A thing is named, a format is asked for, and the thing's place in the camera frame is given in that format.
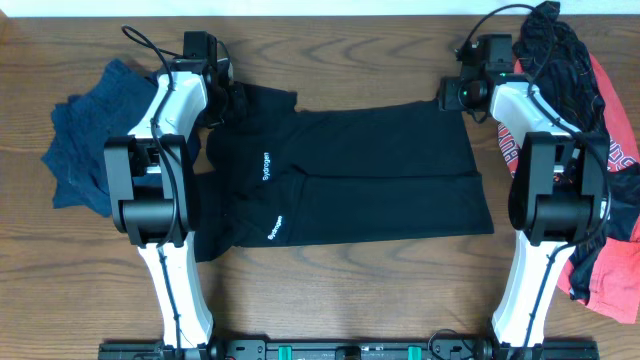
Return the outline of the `black polo shirt white logo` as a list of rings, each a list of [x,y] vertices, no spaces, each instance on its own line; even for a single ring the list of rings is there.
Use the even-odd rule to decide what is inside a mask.
[[[490,234],[464,120],[436,101],[300,111],[293,92],[238,84],[208,136],[195,256]]]

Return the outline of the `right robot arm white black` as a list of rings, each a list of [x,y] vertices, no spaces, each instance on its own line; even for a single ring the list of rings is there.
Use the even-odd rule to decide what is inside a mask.
[[[498,346],[536,351],[564,264],[607,218],[608,140],[566,122],[522,75],[445,77],[438,100],[445,111],[495,119],[519,148],[508,199],[515,255],[491,328]]]

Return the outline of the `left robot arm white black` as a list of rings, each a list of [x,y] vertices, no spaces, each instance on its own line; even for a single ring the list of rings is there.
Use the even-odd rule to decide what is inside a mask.
[[[200,204],[187,142],[199,117],[224,97],[218,83],[232,80],[229,58],[172,60],[139,122],[105,143],[113,222],[148,269],[164,333],[149,350],[108,344],[103,356],[209,359],[215,352],[214,317],[196,266]]]

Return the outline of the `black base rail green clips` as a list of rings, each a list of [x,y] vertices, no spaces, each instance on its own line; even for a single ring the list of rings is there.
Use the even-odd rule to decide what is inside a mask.
[[[522,349],[497,345],[488,338],[453,334],[425,342],[274,342],[258,339],[215,339],[212,343],[176,351],[162,342],[107,342],[99,346],[99,360],[598,360],[594,341],[546,341]]]

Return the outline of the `folded navy blue garment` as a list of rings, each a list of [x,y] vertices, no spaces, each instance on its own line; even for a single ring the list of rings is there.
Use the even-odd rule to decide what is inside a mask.
[[[114,59],[90,91],[54,107],[55,135],[41,161],[57,181],[55,209],[85,206],[103,217],[112,214],[104,144],[139,123],[157,88],[155,72],[143,75]]]

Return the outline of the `red garment white lettering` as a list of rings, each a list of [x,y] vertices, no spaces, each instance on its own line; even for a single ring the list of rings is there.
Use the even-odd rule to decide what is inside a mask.
[[[621,175],[639,163],[639,151],[608,75],[595,57],[590,61],[605,101],[604,120],[611,138],[608,168],[613,175]],[[618,231],[608,226],[610,235],[587,267],[589,296],[580,302],[622,324],[634,324],[639,311],[639,217],[633,215],[623,224],[630,228]]]

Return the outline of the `black patterned orange line garment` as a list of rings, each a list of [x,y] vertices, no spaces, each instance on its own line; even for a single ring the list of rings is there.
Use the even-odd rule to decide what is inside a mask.
[[[559,3],[545,1],[526,18],[513,46],[517,69],[535,77],[543,98],[569,124],[584,133],[603,134],[611,144],[604,120],[605,101],[590,61],[594,56],[575,31],[559,21],[559,12]],[[587,267],[595,262],[596,250],[610,235],[608,226],[628,230],[623,222],[633,215],[639,217],[639,163],[631,171],[613,175],[608,160],[609,154],[611,205],[607,223],[594,240],[576,249],[558,283],[578,301],[589,296]]]

